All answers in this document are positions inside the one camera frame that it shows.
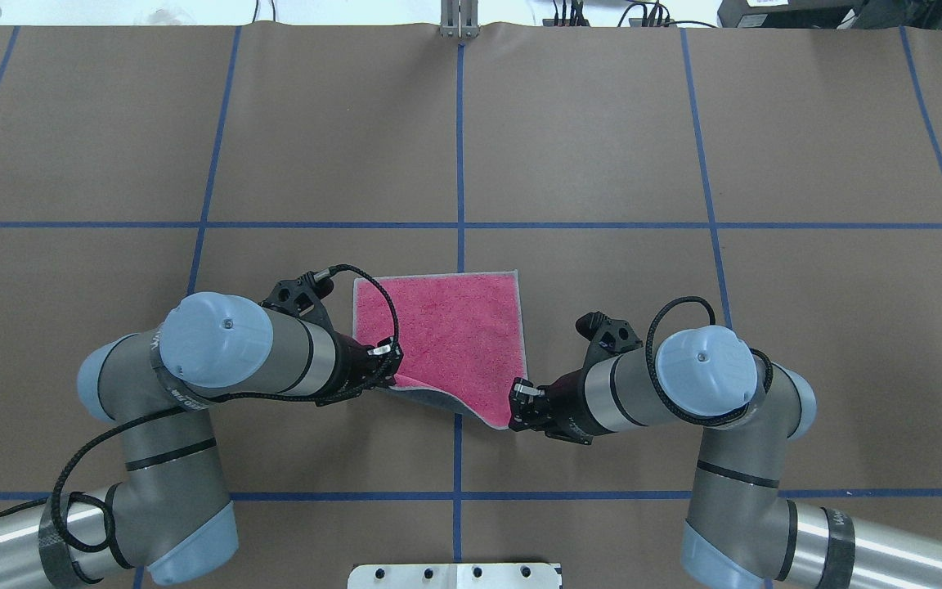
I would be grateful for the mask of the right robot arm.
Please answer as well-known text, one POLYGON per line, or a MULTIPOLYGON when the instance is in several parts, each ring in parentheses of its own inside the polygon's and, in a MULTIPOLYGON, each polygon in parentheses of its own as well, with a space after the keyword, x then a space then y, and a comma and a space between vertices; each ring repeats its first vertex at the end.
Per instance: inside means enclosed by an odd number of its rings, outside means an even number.
POLYGON ((711 588, 942 588, 942 542, 780 496, 787 447, 814 422, 810 384, 735 332, 657 342, 624 321, 587 324, 585 362, 552 384, 516 378, 514 431, 590 444, 664 424, 702 429, 680 560, 711 588))

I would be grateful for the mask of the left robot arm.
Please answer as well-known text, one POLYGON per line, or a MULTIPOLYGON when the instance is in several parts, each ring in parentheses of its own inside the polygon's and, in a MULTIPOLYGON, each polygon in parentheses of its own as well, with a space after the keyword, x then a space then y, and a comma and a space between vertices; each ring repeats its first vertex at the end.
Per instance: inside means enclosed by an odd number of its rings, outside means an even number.
POLYGON ((377 344, 324 312, 198 292, 153 330, 92 352, 79 399, 109 431, 65 463, 44 499, 0 512, 0 588, 93 588, 142 568, 160 586, 238 551, 210 410, 235 400, 330 405, 386 384, 399 328, 377 344))

